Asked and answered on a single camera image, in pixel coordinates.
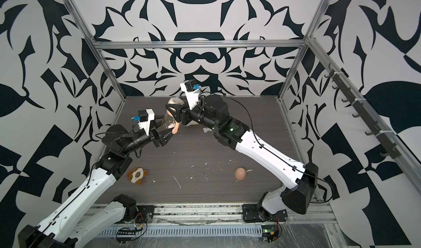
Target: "metal grate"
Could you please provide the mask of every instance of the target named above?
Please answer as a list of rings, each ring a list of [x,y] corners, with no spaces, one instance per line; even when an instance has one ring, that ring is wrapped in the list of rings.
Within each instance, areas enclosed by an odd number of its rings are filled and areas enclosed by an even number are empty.
[[[115,237],[121,226],[111,226],[97,237]],[[202,237],[202,236],[255,236],[261,237],[261,225],[191,225],[148,226],[142,237]]]

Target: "white debris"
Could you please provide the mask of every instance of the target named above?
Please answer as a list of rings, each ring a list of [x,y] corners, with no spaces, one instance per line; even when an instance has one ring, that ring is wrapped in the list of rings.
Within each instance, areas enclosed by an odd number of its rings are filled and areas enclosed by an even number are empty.
[[[180,183],[178,183],[178,180],[176,179],[176,177],[173,176],[173,178],[176,180],[178,186],[180,187],[180,189],[182,189],[182,187],[180,186]]]

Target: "black hook rack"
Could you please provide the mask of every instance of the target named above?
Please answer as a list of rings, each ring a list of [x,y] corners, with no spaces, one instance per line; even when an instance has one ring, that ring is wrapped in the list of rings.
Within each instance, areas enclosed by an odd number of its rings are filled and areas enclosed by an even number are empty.
[[[340,89],[345,95],[346,99],[342,99],[342,102],[351,102],[351,105],[353,106],[353,108],[355,108],[357,114],[352,114],[352,116],[354,118],[361,117],[370,129],[370,132],[365,132],[366,135],[375,135],[377,140],[379,140],[380,144],[387,152],[381,153],[381,156],[390,156],[393,159],[397,158],[398,156],[401,156],[401,153],[396,148],[396,143],[392,142],[390,136],[386,135],[386,132],[392,132],[392,130],[382,130],[382,128],[379,126],[378,121],[373,119],[369,112],[369,108],[371,108],[371,106],[369,105],[366,99],[357,96],[357,91],[355,91],[355,88],[352,88],[345,74],[343,72],[335,73],[333,70],[331,70],[328,77],[332,77],[332,80],[337,85],[333,88]]]

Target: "plush dog toy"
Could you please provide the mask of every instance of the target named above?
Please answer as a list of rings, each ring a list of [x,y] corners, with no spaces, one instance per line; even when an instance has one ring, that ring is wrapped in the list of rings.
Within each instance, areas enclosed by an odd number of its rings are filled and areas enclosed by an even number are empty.
[[[137,185],[142,184],[142,179],[148,175],[148,171],[142,168],[135,167],[131,171],[127,173],[127,177],[132,183],[136,183]]]

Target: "black cable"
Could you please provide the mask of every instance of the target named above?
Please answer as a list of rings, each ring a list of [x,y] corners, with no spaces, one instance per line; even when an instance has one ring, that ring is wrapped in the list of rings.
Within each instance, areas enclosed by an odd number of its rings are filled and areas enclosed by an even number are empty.
[[[279,225],[279,230],[280,230],[280,232],[278,233],[278,237],[277,237],[277,239],[279,239],[279,238],[281,238],[281,235],[282,235],[282,227],[281,227],[281,224],[279,224],[279,222],[276,222],[278,225]]]
[[[140,237],[142,237],[142,236],[146,233],[146,231],[148,230],[148,223],[147,223],[146,221],[145,221],[145,224],[146,224],[146,229],[144,230],[144,232],[143,232],[142,234],[140,234],[139,236],[134,237],[133,239],[131,239],[131,240],[129,240],[129,241],[126,241],[126,242],[131,242],[131,241],[137,240],[137,239],[139,239]],[[128,230],[128,232],[132,232],[133,234],[136,234],[136,233],[138,233],[139,231],[141,231],[140,229],[139,229],[139,230],[132,230],[132,229],[129,229],[129,228],[127,228],[127,227],[123,227],[123,228],[119,229],[119,230],[115,233],[115,240],[116,240],[117,242],[120,242],[120,241],[118,240],[118,237],[117,237],[118,232],[119,232],[120,230],[123,230],[123,229],[126,229],[126,230]]]
[[[132,239],[130,241],[134,241],[136,239],[139,239],[140,237],[142,237],[146,233],[146,231],[148,230],[148,223],[146,222],[146,220],[145,220],[145,223],[146,223],[146,229],[145,229],[145,231],[141,235],[139,235],[138,237],[135,237],[134,239]]]
[[[133,132],[133,130],[134,130],[134,128],[136,127],[137,125],[132,125],[132,130],[130,130],[130,132],[129,133],[131,133],[131,132]],[[101,133],[97,133],[97,134],[95,134],[95,136],[97,137],[97,138],[99,138],[100,140],[102,140],[103,138],[102,137],[98,137],[98,135],[101,135],[101,134],[120,134],[120,135],[123,135],[123,134],[129,134],[129,133],[123,133],[123,132],[101,132]]]
[[[64,211],[77,197],[79,197],[79,195],[85,190],[86,188],[83,188],[81,191],[80,191],[80,193],[79,194],[77,194],[77,196],[74,198],[74,199],[72,199],[55,217],[54,217],[54,219],[53,219],[53,221],[55,220],[55,219],[57,219],[58,217],[59,217],[59,215],[62,213],[62,211]],[[47,229],[48,229],[48,227],[50,227],[50,225],[51,224],[53,224],[52,222],[50,222],[49,224],[48,224],[48,226],[34,239],[34,241],[31,243],[31,245],[29,245],[28,246],[28,248],[31,248],[32,247],[32,245],[35,243],[35,241],[38,239],[38,237],[39,236],[41,236],[41,234],[43,234]]]
[[[136,155],[136,158],[140,158],[140,155],[142,154],[142,148],[139,149],[139,155],[137,155],[136,150],[134,150],[134,154]]]
[[[258,139],[257,139],[257,137],[256,137],[256,134],[254,133],[253,121],[251,120],[251,116],[250,116],[250,113],[248,112],[248,110],[245,108],[245,106],[244,106],[243,104],[241,104],[241,103],[240,103],[240,102],[238,102],[237,100],[235,100],[235,99],[233,99],[233,98],[230,98],[230,97],[226,97],[226,98],[231,99],[231,100],[233,100],[233,101],[237,102],[238,104],[240,104],[240,105],[241,105],[241,106],[245,109],[245,111],[246,111],[246,112],[247,112],[247,114],[248,114],[248,117],[250,118],[251,131],[253,132],[254,138],[256,139],[256,142],[259,144],[260,148],[264,148],[265,150],[267,150],[267,151],[269,151],[270,153],[272,153],[272,155],[274,155],[274,156],[276,156],[278,159],[282,160],[285,164],[287,164],[288,166],[290,166],[290,167],[291,167],[294,171],[298,171],[298,172],[301,172],[302,174],[305,174],[304,172],[302,172],[302,171],[298,170],[296,166],[292,166],[290,163],[288,163],[288,162],[284,161],[284,160],[283,160],[282,158],[280,158],[278,155],[276,155],[275,153],[273,153],[272,151],[268,150],[268,149],[267,149],[267,148],[265,148],[263,145],[261,145],[261,144],[260,144],[260,142],[259,142],[259,140],[258,140]],[[324,179],[318,178],[318,177],[313,176],[313,175],[310,175],[310,174],[305,174],[305,175],[307,175],[307,176],[309,176],[309,177],[312,177],[312,178],[315,178],[315,179],[318,179],[318,180],[321,180],[322,182],[326,182],[326,183],[329,185],[329,187],[330,187],[330,189],[331,189],[331,191],[332,191],[332,195],[331,195],[331,197],[330,197],[328,200],[321,201],[321,202],[310,202],[310,203],[327,203],[327,202],[329,202],[329,201],[332,199],[333,195],[334,195],[334,188],[333,188],[333,186],[332,186],[329,182],[325,181]]]
[[[89,174],[89,179],[87,180],[87,183],[86,183],[86,186],[88,186],[89,185],[89,182],[90,182],[90,180],[91,180],[91,177],[92,177],[92,172],[93,172],[93,166],[95,166],[95,164],[97,164],[98,162],[95,162],[94,164],[92,164],[92,167],[91,167],[91,172],[90,172],[90,174]]]

